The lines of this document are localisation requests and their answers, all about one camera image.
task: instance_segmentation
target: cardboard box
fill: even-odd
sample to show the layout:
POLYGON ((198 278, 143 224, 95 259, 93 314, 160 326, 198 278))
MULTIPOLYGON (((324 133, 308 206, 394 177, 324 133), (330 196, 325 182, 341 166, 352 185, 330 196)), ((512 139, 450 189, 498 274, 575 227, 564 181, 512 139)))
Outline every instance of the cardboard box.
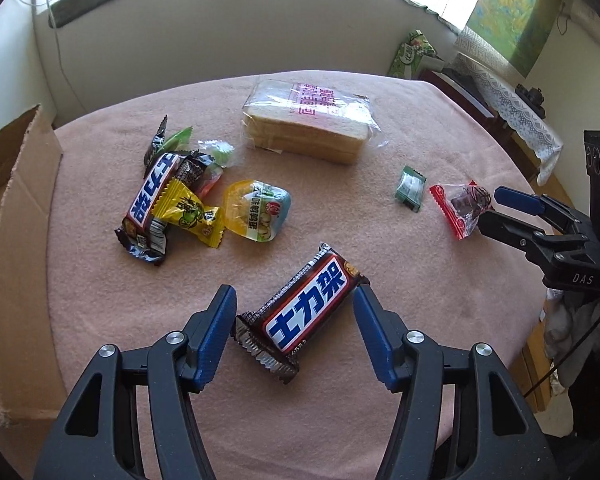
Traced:
POLYGON ((46 298, 46 236, 62 150, 32 108, 0 130, 0 424, 48 427, 66 399, 46 298))

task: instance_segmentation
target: blue gripper pad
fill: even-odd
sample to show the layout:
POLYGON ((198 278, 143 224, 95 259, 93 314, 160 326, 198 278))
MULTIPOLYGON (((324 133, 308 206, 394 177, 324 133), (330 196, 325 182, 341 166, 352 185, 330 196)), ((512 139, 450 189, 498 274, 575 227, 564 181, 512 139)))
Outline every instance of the blue gripper pad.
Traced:
POLYGON ((356 288, 353 312, 376 377, 389 391, 403 391, 411 378, 411 369, 402 344, 407 328, 400 316, 382 309, 369 285, 356 288))
POLYGON ((221 285, 208 309, 194 314, 185 327, 187 332, 188 328, 196 325, 197 320, 193 318, 199 318, 194 333, 189 335, 189 349, 197 356, 196 362, 189 364, 196 369, 192 385, 198 391, 210 383, 216 374, 224 345, 234 324, 236 309, 235 289, 229 285, 221 285))
POLYGON ((529 215, 538 216, 544 213, 544 205, 537 196, 529 195, 517 189, 500 186, 493 193, 498 204, 517 209, 529 215))

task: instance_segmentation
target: lace cloth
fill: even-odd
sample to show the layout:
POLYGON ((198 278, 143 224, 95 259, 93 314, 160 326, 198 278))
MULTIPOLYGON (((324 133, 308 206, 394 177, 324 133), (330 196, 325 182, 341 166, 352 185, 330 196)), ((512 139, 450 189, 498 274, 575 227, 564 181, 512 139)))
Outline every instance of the lace cloth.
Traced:
POLYGON ((507 121, 540 159, 538 186, 544 186, 562 151, 562 139, 501 78, 473 59, 458 54, 452 68, 475 81, 487 104, 507 121))

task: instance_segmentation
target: red logo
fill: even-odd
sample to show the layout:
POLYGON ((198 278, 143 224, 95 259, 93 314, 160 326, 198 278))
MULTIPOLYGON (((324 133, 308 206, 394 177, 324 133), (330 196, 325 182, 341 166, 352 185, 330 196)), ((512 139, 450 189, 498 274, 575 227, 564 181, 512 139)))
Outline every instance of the red logo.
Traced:
POLYGON ((280 204, 278 202, 269 202, 265 208, 270 215, 280 214, 280 204))

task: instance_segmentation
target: bread loaf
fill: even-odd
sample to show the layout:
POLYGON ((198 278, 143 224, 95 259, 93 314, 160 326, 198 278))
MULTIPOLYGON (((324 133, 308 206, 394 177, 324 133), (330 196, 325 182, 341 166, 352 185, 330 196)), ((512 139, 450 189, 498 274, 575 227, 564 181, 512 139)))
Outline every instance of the bread loaf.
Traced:
POLYGON ((377 128, 369 100, 302 83, 263 80, 243 107, 256 146, 353 164, 377 128))

